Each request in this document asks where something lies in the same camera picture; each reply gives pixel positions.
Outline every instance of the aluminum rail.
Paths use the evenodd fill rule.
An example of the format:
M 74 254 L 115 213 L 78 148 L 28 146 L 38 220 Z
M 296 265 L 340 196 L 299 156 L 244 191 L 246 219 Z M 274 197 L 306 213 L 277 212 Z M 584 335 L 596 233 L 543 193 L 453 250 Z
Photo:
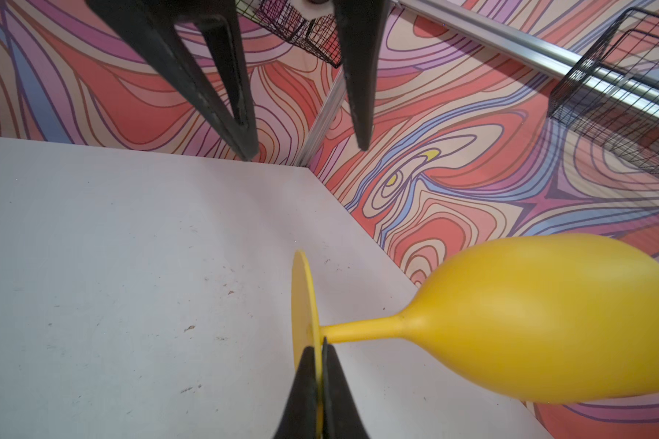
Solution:
M 448 25 L 473 40 L 505 53 L 533 69 L 555 79 L 564 78 L 581 56 L 556 44 L 540 40 L 523 31 L 483 17 L 450 3 L 449 0 L 398 0 L 398 7 Z M 334 85 L 342 76 L 338 76 Z M 610 99 L 659 119 L 659 90 L 605 68 L 596 69 L 584 83 Z M 330 103 L 330 97 L 317 115 L 308 141 L 301 148 L 297 166 L 307 166 L 324 139 L 327 128 L 342 104 L 343 94 Z

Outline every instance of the swirly patterned wall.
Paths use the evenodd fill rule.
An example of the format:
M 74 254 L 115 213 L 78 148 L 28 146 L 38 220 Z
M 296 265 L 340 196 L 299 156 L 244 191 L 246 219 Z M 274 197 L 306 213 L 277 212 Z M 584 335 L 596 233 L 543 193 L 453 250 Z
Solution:
M 466 0 L 466 8 L 582 53 L 651 0 Z M 200 35 L 179 33 L 212 83 Z M 335 74 L 242 20 L 262 153 L 287 164 Z M 659 260 L 659 181 L 547 120 L 547 77 L 441 25 L 394 11 L 374 145 L 347 108 L 312 169 L 413 282 L 504 236 L 580 231 Z M 219 136 L 82 1 L 0 0 L 0 136 L 232 158 Z M 556 439 L 659 438 L 659 394 L 528 408 Z
M 659 1 L 465 2 L 577 51 L 629 5 L 659 11 Z M 604 234 L 659 261 L 659 181 L 548 120 L 554 81 L 400 10 L 379 65 L 371 150 L 358 152 L 345 105 L 311 169 L 415 284 L 508 236 Z M 659 394 L 526 405 L 556 439 L 659 438 Z
M 320 109 L 332 68 L 240 19 L 261 153 L 286 164 Z M 200 33 L 178 33 L 223 99 Z M 233 158 L 200 114 L 83 0 L 0 0 L 0 136 Z

